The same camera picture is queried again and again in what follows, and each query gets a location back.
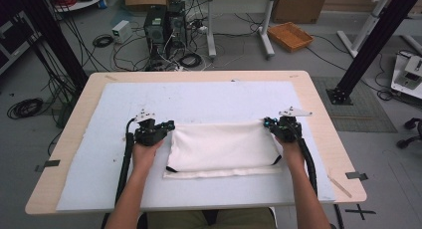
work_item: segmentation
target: desk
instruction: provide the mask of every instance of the desk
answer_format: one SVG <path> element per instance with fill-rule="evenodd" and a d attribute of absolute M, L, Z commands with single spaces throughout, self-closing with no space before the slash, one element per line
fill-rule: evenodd
<path fill-rule="evenodd" d="M 213 21 L 212 21 L 212 14 L 215 13 L 214 7 L 213 7 L 213 2 L 216 0 L 210 0 L 208 2 L 208 31 L 207 31 L 207 42 L 208 42 L 208 54 L 210 56 L 211 59 L 214 59 L 217 55 L 216 50 L 215 50 L 215 44 L 214 44 L 214 36 L 213 36 Z M 227 2 L 225 4 L 229 4 L 229 6 L 231 7 L 232 10 L 231 12 L 234 13 L 240 13 L 242 12 L 242 9 L 245 8 L 249 8 L 249 7 L 253 7 L 253 12 L 256 11 L 256 8 L 254 6 L 256 6 L 257 4 L 260 4 L 260 0 L 242 0 L 240 3 L 238 1 L 240 0 L 226 0 Z M 273 3 L 274 0 L 267 0 L 267 4 L 265 7 L 263 7 L 261 10 L 259 10 L 259 12 L 263 12 L 263 9 L 265 9 L 265 19 L 263 22 L 263 26 L 259 28 L 259 35 L 264 43 L 265 49 L 266 49 L 266 53 L 267 53 L 267 59 L 269 59 L 270 57 L 273 57 L 275 55 L 273 47 L 271 46 L 270 40 L 268 38 L 267 35 L 267 30 L 268 30 L 268 24 L 270 22 L 270 17 L 271 17 L 271 12 L 273 10 Z"/>
<path fill-rule="evenodd" d="M 65 186 L 68 170 L 107 83 L 221 82 L 234 79 L 291 82 L 303 108 L 314 113 L 308 123 L 325 170 L 332 178 L 335 202 L 361 202 L 366 199 L 366 193 L 359 179 L 347 179 L 345 176 L 346 172 L 354 171 L 353 165 L 306 72 L 96 73 L 90 77 L 50 158 L 50 160 L 60 160 L 60 165 L 45 168 L 28 201 L 26 212 L 33 215 L 58 213 L 56 206 Z"/>

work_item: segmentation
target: plug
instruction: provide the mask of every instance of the plug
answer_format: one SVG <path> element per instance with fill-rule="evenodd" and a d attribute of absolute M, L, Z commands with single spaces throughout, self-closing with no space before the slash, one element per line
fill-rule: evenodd
<path fill-rule="evenodd" d="M 208 28 L 206 26 L 202 26 L 198 29 L 198 32 L 202 34 L 207 34 L 207 29 Z"/>

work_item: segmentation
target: white cloth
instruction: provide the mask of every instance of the white cloth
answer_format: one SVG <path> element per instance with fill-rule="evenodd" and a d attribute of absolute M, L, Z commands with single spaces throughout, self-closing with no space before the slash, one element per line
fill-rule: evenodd
<path fill-rule="evenodd" d="M 280 157 L 262 120 L 177 124 L 164 177 L 195 178 L 280 172 Z"/>

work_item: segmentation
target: computer tower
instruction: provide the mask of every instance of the computer tower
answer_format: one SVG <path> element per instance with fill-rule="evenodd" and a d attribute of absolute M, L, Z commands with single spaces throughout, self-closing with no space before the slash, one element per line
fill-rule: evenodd
<path fill-rule="evenodd" d="M 170 3 L 167 14 L 172 47 L 184 48 L 187 45 L 185 2 Z"/>
<path fill-rule="evenodd" d="M 167 59 L 170 53 L 171 42 L 167 44 L 167 41 L 171 39 L 169 39 L 166 13 L 165 5 L 152 5 L 143 24 L 150 58 L 153 60 Z"/>

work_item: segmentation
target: orange tray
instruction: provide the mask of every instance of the orange tray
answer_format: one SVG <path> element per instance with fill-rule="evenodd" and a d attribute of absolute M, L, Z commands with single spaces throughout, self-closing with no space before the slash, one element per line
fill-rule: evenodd
<path fill-rule="evenodd" d="M 268 29 L 268 36 L 289 52 L 308 46 L 314 38 L 294 23 L 288 22 Z"/>

